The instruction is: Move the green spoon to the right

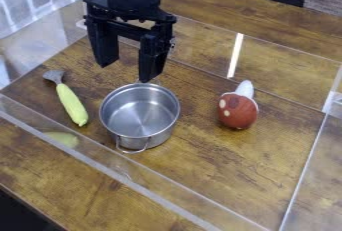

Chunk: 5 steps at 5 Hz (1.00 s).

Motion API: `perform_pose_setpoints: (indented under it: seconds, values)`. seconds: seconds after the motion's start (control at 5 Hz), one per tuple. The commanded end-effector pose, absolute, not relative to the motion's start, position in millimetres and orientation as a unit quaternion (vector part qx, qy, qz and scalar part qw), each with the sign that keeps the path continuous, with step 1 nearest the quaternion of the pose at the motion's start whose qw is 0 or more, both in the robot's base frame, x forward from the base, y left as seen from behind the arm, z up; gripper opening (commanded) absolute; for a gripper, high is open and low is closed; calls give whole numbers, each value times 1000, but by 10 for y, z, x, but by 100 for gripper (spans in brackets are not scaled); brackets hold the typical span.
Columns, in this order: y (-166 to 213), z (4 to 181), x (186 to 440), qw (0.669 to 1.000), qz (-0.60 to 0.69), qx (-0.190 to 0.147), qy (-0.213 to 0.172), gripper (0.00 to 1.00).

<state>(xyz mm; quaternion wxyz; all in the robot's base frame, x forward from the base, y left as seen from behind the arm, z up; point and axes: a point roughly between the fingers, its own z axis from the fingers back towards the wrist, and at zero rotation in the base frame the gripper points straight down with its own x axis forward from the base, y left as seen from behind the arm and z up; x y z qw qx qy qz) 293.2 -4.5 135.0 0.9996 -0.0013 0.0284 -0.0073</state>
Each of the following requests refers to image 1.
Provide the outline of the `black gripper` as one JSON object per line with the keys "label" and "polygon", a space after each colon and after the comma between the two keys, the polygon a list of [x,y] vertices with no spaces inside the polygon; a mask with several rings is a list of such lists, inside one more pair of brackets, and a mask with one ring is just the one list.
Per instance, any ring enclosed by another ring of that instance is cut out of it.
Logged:
{"label": "black gripper", "polygon": [[118,36],[141,38],[139,81],[147,83],[163,72],[174,37],[177,17],[159,7],[113,8],[109,0],[83,0],[86,26],[97,63],[102,68],[119,59]]}

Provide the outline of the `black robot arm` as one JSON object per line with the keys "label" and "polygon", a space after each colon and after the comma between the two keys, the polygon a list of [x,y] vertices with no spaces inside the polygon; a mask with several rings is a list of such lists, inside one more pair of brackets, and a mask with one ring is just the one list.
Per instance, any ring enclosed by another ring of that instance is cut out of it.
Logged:
{"label": "black robot arm", "polygon": [[119,59],[119,37],[141,43],[139,81],[161,75],[173,47],[177,17],[159,8],[161,0],[83,0],[85,25],[97,63],[107,67]]}

